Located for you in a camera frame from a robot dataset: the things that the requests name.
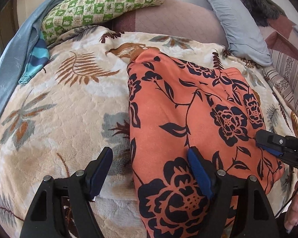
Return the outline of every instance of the blue cloth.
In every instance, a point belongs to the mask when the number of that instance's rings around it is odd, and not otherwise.
[[[28,83],[49,61],[49,52],[44,40],[43,32],[30,53],[29,60],[25,66],[24,73],[19,79],[20,84]]]
[[[64,0],[46,0],[22,24],[0,58],[0,117],[37,43],[43,18]]]

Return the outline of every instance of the orange floral garment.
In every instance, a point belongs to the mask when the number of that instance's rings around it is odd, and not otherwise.
[[[200,229],[209,201],[187,163],[190,146],[217,169],[257,176],[266,193],[282,176],[283,163],[255,145],[265,124],[236,68],[208,69],[148,49],[127,72],[134,182],[147,237],[194,237]]]

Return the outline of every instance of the floral fleece blanket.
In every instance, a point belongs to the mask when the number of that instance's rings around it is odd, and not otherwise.
[[[296,114],[261,70],[229,56],[223,46],[98,26],[71,30],[49,47],[44,69],[15,89],[0,119],[0,223],[11,238],[20,236],[43,176],[69,177],[105,146],[114,159],[91,203],[96,220],[105,237],[146,237],[132,178],[126,68],[135,50],[150,47],[207,68],[237,68],[260,103],[266,128],[298,135]],[[297,180],[298,172],[286,166],[268,194],[274,212]],[[67,200],[64,208],[70,233],[78,237]]]

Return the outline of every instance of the human hand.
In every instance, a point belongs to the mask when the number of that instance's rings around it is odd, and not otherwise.
[[[284,225],[288,231],[291,231],[294,226],[298,225],[298,191],[294,196],[291,205],[289,206],[288,211],[285,215]]]

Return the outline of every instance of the light blue pillow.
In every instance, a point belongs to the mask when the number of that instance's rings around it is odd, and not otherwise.
[[[229,51],[261,66],[272,64],[267,44],[241,0],[208,0],[224,28]]]

